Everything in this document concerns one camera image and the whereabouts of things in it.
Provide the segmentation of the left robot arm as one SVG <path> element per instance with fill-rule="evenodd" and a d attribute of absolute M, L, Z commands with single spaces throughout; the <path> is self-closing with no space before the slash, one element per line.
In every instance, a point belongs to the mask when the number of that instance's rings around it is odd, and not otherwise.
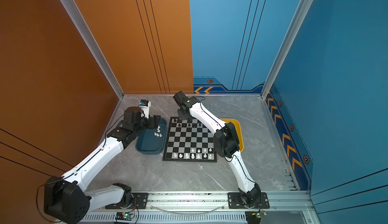
<path fill-rule="evenodd" d="M 143 131 L 156 129 L 161 117 L 151 116 L 149 106 L 132 106 L 124 111 L 105 134 L 104 141 L 90 155 L 61 177 L 52 176 L 45 184 L 43 210 L 57 223 L 79 223 L 89 212 L 107 205 L 135 208 L 132 188 L 121 183 L 89 191 L 95 176 L 119 153 L 126 149 Z"/>

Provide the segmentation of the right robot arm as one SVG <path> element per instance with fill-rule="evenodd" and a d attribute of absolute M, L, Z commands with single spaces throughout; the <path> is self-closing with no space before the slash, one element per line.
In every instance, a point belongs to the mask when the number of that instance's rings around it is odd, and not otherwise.
<path fill-rule="evenodd" d="M 210 130 L 215 152 L 229 163 L 237 180 L 242 203 L 247 208 L 256 208 L 259 205 L 261 189 L 249 174 L 242 159 L 240 140 L 234 124 L 216 117 L 195 96 L 187 97 L 179 91 L 173 98 L 179 106 L 177 112 L 181 120 L 197 119 Z"/>

